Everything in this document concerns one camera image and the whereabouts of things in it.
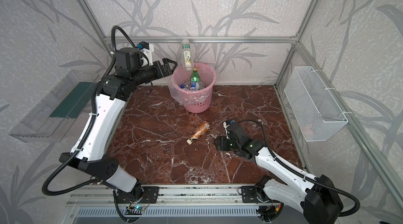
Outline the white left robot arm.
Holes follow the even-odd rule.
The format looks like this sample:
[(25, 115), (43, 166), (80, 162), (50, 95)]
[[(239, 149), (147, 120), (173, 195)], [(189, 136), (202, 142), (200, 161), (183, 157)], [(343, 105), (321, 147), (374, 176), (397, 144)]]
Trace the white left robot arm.
[[(111, 44), (112, 62), (91, 94), (89, 120), (71, 151), (61, 154), (61, 165), (45, 180), (42, 193), (46, 196), (66, 194), (92, 183), (104, 184), (115, 195), (132, 200), (143, 195), (141, 182), (106, 153), (132, 92), (140, 85), (172, 75), (178, 63), (168, 58), (152, 61), (153, 45), (144, 41), (135, 44), (117, 25), (111, 29)], [(52, 180), (67, 166), (92, 179), (67, 189), (50, 190)]]

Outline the green Sprite bottle yellow cap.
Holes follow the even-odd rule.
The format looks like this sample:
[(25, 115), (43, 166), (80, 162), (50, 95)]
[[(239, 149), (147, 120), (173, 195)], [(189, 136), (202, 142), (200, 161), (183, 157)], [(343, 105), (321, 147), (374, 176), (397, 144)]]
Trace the green Sprite bottle yellow cap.
[(190, 90), (191, 91), (198, 91), (200, 90), (200, 76), (198, 74), (198, 69), (195, 68), (194, 71), (191, 74), (191, 86)]

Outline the crushed clear bottle blue label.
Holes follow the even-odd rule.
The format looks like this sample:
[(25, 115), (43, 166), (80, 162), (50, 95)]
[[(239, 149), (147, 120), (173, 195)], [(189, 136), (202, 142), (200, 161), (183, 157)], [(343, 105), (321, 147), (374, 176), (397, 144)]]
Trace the crushed clear bottle blue label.
[(190, 81), (184, 81), (181, 85), (180, 85), (181, 89), (187, 89), (190, 90), (191, 88), (191, 82)]

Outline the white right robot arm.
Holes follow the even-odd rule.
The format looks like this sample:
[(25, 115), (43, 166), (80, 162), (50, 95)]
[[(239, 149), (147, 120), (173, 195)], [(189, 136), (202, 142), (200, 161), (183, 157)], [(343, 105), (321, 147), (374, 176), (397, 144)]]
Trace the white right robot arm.
[(234, 152), (253, 161), (281, 180), (263, 179), (259, 190), (261, 201), (277, 200), (302, 213), (310, 224), (333, 224), (360, 210), (361, 203), (354, 195), (338, 189), (325, 175), (317, 177), (291, 164), (275, 153), (264, 133), (262, 141), (252, 139), (241, 127), (241, 122), (226, 120), (225, 135), (214, 141), (216, 149)]

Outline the clear bottle bird label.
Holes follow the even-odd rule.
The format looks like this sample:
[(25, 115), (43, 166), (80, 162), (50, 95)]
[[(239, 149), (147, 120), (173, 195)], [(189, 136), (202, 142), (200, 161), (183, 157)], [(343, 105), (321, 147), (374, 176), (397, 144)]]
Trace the clear bottle bird label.
[(188, 40), (182, 41), (181, 60), (186, 71), (194, 70), (193, 54), (191, 44)]

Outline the Nescafe brown bottle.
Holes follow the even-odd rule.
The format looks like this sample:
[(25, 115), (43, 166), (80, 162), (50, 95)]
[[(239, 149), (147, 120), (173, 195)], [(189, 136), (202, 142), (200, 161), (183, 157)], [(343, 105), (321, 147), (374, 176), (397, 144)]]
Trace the Nescafe brown bottle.
[(198, 140), (203, 134), (205, 134), (210, 129), (210, 124), (208, 122), (203, 122), (197, 130), (193, 133), (193, 135), (186, 141), (188, 145), (192, 145), (192, 143)]

